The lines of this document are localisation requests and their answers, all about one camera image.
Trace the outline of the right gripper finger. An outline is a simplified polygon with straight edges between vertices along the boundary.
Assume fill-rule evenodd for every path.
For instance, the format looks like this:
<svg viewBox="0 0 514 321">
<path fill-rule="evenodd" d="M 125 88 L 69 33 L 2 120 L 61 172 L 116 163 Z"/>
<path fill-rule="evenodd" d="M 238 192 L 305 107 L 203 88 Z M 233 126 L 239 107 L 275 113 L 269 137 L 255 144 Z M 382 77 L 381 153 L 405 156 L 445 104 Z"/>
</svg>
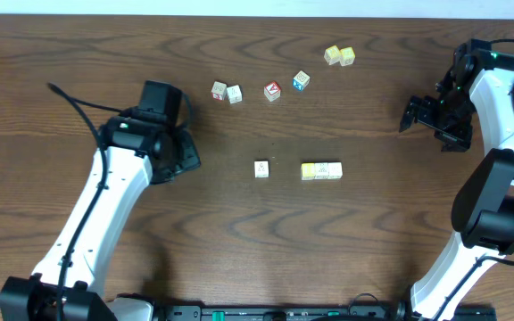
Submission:
<svg viewBox="0 0 514 321">
<path fill-rule="evenodd" d="M 457 136 L 442 132 L 439 137 L 444 142 L 442 152 L 466 152 L 470 147 L 470 141 Z"/>
<path fill-rule="evenodd" d="M 404 112 L 402 114 L 399 126 L 399 132 L 403 132 L 411 127 L 414 121 L 417 120 L 419 106 L 421 105 L 421 99 L 417 96 L 412 96 L 408 101 Z"/>
</svg>

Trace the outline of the wooden A block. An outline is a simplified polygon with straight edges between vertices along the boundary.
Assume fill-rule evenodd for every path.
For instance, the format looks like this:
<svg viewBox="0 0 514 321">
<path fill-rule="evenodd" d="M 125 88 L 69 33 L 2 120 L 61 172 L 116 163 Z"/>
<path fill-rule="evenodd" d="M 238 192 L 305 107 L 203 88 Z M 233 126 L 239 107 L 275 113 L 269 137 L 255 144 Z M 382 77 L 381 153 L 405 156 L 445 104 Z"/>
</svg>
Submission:
<svg viewBox="0 0 514 321">
<path fill-rule="evenodd" d="M 257 160 L 254 163 L 254 176 L 265 178 L 269 176 L 269 162 L 267 160 Z"/>
</svg>

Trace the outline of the wooden block with M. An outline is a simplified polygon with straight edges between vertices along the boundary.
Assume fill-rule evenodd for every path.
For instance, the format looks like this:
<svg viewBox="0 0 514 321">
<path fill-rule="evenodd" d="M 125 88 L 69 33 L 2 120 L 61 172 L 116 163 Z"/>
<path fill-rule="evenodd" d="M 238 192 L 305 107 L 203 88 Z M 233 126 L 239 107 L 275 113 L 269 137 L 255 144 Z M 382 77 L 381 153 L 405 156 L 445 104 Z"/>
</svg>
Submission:
<svg viewBox="0 0 514 321">
<path fill-rule="evenodd" d="M 340 179 L 343 176 L 343 168 L 341 162 L 329 162 L 328 179 Z"/>
</svg>

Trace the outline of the wooden block with figure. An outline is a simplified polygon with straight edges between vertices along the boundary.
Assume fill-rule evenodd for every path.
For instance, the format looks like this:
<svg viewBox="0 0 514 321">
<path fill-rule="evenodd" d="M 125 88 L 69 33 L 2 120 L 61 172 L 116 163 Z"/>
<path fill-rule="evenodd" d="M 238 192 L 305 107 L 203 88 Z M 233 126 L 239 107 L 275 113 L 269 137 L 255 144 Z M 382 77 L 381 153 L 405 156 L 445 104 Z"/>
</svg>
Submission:
<svg viewBox="0 0 514 321">
<path fill-rule="evenodd" d="M 314 178 L 316 180 L 328 179 L 329 177 L 329 167 L 327 162 L 317 162 L 314 164 Z"/>
</svg>

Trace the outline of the yellow top block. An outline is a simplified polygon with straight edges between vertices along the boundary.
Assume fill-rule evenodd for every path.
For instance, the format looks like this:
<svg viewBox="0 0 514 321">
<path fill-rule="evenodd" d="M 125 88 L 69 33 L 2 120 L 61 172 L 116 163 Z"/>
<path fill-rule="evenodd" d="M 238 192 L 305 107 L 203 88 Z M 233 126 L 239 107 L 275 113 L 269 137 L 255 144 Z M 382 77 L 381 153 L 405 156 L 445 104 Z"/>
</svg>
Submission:
<svg viewBox="0 0 514 321">
<path fill-rule="evenodd" d="M 315 163 L 301 164 L 301 180 L 313 180 L 316 176 Z"/>
</svg>

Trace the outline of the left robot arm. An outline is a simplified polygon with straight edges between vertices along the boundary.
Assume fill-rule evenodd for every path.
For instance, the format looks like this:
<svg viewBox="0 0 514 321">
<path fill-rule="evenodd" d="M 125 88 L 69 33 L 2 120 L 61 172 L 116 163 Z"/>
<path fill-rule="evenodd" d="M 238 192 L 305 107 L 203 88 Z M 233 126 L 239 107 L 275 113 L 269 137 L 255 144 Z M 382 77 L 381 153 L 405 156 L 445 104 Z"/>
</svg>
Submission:
<svg viewBox="0 0 514 321">
<path fill-rule="evenodd" d="M 5 320 L 163 320 L 163 307 L 140 294 L 104 300 L 112 254 L 129 214 L 150 185 L 201 165 L 179 120 L 191 103 L 180 89 L 147 80 L 138 104 L 89 129 L 91 171 L 58 238 L 28 278 L 9 277 L 0 292 Z"/>
</svg>

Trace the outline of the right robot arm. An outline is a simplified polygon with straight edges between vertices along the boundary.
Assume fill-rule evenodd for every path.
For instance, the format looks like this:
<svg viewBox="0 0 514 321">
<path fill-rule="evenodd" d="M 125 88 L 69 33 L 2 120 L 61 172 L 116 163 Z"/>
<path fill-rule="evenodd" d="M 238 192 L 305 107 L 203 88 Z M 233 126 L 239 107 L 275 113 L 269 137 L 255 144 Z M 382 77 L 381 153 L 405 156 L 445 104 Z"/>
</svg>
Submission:
<svg viewBox="0 0 514 321">
<path fill-rule="evenodd" d="M 477 116 L 485 157 L 453 201 L 448 243 L 393 320 L 493 319 L 492 312 L 462 311 L 459 304 L 490 267 L 514 266 L 514 54 L 493 44 L 470 39 L 458 46 L 435 86 L 438 98 L 413 96 L 402 115 L 401 130 L 416 123 L 432 128 L 446 152 L 469 149 Z"/>
</svg>

